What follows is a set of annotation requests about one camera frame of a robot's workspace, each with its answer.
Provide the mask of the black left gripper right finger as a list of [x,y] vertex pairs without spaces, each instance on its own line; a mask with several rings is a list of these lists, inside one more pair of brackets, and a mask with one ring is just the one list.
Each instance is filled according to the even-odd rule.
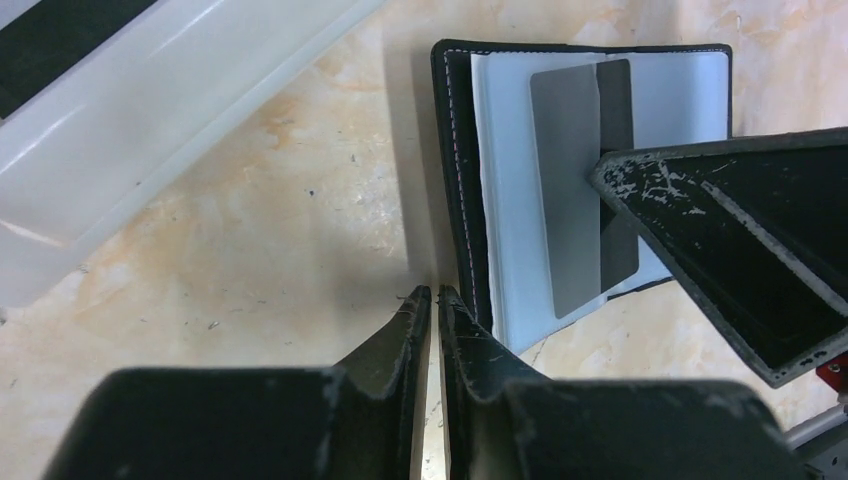
[[457,290],[438,295],[443,433],[449,479],[521,479],[507,384],[544,380],[496,340]]

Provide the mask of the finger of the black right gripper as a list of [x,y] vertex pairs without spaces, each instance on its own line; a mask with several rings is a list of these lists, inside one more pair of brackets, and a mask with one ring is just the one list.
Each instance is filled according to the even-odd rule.
[[846,352],[845,128],[611,152],[590,182],[769,386]]

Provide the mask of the black leather card holder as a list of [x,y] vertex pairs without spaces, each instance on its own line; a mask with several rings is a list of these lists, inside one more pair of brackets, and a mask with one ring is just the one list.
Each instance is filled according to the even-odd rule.
[[520,354],[607,301],[672,279],[638,235],[638,271],[578,312],[554,312],[530,79],[626,59],[634,145],[725,140],[732,118],[726,44],[590,47],[456,39],[431,51],[437,124],[460,293],[475,319]]

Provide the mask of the white plastic card tray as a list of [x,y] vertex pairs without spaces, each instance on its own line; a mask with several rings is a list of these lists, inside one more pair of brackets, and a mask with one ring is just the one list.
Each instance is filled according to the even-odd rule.
[[[39,1],[5,1],[1,29]],[[1,118],[1,303],[31,304],[378,8],[154,1]]]

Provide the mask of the silver magnetic stripe card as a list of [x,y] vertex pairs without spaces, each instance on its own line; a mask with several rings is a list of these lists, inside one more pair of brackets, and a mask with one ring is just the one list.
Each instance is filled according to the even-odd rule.
[[536,73],[530,88],[554,312],[566,318],[639,269],[637,234],[588,180],[604,154],[634,145],[630,63]]

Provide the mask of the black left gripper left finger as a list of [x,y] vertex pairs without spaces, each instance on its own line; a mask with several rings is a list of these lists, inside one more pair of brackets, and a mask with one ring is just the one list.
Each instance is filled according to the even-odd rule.
[[333,479],[419,479],[432,295],[419,285],[392,318],[337,365],[344,369],[331,436]]

